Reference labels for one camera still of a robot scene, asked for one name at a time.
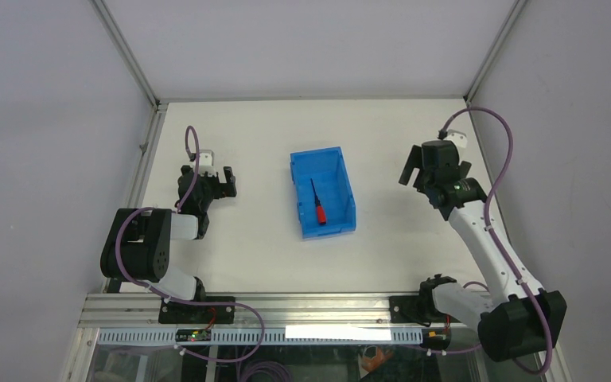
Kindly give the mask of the red handled screwdriver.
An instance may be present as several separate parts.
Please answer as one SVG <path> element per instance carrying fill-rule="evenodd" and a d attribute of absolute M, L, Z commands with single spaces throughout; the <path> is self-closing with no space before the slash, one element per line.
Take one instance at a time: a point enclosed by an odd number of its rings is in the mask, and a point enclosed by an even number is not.
<path fill-rule="evenodd" d="M 327 224 L 327 217 L 325 214 L 325 210 L 321 204 L 321 200 L 317 194 L 317 190 L 314 184 L 313 179 L 310 179 L 310 184 L 313 190 L 313 197 L 314 197 L 314 204 L 315 204 L 315 209 L 316 209 L 316 217 L 317 217 L 317 222 L 320 226 L 326 225 Z"/>

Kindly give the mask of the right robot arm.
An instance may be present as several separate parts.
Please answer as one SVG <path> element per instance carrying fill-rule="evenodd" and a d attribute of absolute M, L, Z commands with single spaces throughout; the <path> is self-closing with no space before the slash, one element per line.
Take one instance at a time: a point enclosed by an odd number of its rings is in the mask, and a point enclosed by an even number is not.
<path fill-rule="evenodd" d="M 456 279 L 437 274 L 421 282 L 418 293 L 397 310 L 411 323 L 429 326 L 451 317 L 474 330 L 493 361 L 508 361 L 544 351 L 558 342 L 567 305 L 562 294 L 548 291 L 498 233 L 490 213 L 491 197 L 469 177 L 454 142 L 433 140 L 414 145 L 400 175 L 460 236 L 479 267 L 488 297 L 468 290 Z"/>

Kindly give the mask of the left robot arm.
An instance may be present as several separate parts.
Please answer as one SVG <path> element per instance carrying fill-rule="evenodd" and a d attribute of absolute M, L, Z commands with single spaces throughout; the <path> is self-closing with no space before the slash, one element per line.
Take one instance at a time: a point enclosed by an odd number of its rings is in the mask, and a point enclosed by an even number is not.
<path fill-rule="evenodd" d="M 237 196 L 235 175 L 230 166 L 223 173 L 208 166 L 195 173 L 184 165 L 177 193 L 174 210 L 118 209 L 99 264 L 107 278 L 145 287 L 167 302 L 178 301 L 177 313 L 198 323 L 208 312 L 204 284 L 171 264 L 170 243 L 204 239 L 212 202 Z"/>

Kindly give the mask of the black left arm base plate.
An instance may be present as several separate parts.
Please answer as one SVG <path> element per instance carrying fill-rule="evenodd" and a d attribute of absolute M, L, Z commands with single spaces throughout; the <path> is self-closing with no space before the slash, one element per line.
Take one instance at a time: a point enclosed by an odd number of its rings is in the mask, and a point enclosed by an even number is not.
<path fill-rule="evenodd" d="M 229 325 L 235 319 L 235 307 L 228 306 L 228 302 L 235 302 L 235 297 L 220 295 L 207 297 L 206 302 L 211 306 L 191 306 L 179 302 L 165 302 L 162 300 L 158 314 L 159 324 L 181 325 Z"/>

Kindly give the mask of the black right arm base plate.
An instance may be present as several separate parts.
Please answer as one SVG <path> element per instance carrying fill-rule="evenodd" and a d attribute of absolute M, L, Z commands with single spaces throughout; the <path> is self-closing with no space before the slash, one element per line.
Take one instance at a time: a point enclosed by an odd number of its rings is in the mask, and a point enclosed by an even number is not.
<path fill-rule="evenodd" d="M 393 324 L 414 323 L 429 327 L 446 320 L 446 316 L 436 309 L 432 298 L 419 294 L 392 295 L 388 303 Z"/>

